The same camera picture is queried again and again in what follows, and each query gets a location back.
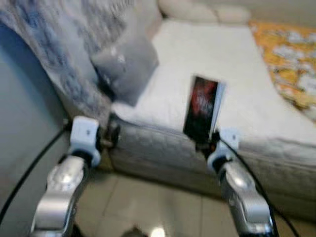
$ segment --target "white bedsheet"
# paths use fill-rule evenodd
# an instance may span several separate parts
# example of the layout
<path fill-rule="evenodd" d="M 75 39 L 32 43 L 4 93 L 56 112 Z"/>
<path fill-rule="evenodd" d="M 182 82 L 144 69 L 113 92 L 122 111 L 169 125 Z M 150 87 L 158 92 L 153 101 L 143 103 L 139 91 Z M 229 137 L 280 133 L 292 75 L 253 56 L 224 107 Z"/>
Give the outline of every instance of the white bedsheet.
<path fill-rule="evenodd" d="M 136 107 L 114 103 L 122 119 L 181 132 L 193 74 L 225 81 L 218 126 L 252 137 L 316 144 L 316 126 L 277 94 L 247 26 L 166 20 L 154 38 L 160 66 Z"/>

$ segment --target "gray patterned blanket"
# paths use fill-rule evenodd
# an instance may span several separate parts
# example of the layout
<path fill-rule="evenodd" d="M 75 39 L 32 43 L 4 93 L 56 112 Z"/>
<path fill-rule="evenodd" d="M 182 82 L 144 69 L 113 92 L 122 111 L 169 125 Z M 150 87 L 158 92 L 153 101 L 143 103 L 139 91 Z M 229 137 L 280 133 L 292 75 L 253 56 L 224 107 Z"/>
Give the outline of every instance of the gray patterned blanket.
<path fill-rule="evenodd" d="M 1 0 L 0 21 L 35 53 L 53 84 L 85 115 L 107 124 L 111 102 L 99 91 L 90 55 L 123 32 L 134 0 Z"/>

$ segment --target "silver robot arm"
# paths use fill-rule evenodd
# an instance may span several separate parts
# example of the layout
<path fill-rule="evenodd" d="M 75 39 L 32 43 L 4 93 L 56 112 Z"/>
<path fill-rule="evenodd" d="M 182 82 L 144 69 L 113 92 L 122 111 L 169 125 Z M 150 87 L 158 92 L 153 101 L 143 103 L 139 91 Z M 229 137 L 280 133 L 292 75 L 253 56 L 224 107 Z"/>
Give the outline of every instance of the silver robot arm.
<path fill-rule="evenodd" d="M 48 175 L 46 192 L 34 215 L 31 237 L 70 236 L 76 202 L 90 168 L 100 162 L 98 128 L 99 123 L 94 119 L 74 119 L 68 155 Z"/>
<path fill-rule="evenodd" d="M 220 137 L 234 149 L 238 148 L 238 134 L 227 129 Z M 266 200 L 256 190 L 255 181 L 221 141 L 207 159 L 208 169 L 218 177 L 222 196 L 232 213 L 236 230 L 241 237 L 273 237 L 270 210 Z"/>

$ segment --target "wall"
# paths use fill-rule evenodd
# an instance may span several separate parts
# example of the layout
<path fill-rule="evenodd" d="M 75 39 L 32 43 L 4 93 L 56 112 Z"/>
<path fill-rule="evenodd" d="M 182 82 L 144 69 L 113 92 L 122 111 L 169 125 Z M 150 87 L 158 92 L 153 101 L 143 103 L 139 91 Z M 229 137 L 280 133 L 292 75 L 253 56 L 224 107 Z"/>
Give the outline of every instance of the wall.
<path fill-rule="evenodd" d="M 253 18 L 316 27 L 315 0 L 201 0 L 228 3 L 250 9 Z"/>
<path fill-rule="evenodd" d="M 26 44 L 0 24 L 0 208 L 27 167 L 58 133 L 66 113 Z M 0 226 L 0 236 L 24 236 L 48 172 L 67 150 L 63 136 L 43 157 Z"/>

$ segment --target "gray pillow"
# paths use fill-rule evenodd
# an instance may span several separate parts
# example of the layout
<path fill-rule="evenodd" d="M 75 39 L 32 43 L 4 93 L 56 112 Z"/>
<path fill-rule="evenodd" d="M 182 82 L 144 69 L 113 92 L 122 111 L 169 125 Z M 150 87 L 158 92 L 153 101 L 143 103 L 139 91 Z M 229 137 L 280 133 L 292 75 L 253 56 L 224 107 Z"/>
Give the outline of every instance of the gray pillow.
<path fill-rule="evenodd" d="M 93 55 L 91 61 L 117 100 L 135 106 L 158 57 L 143 32 L 126 30 L 114 45 Z"/>

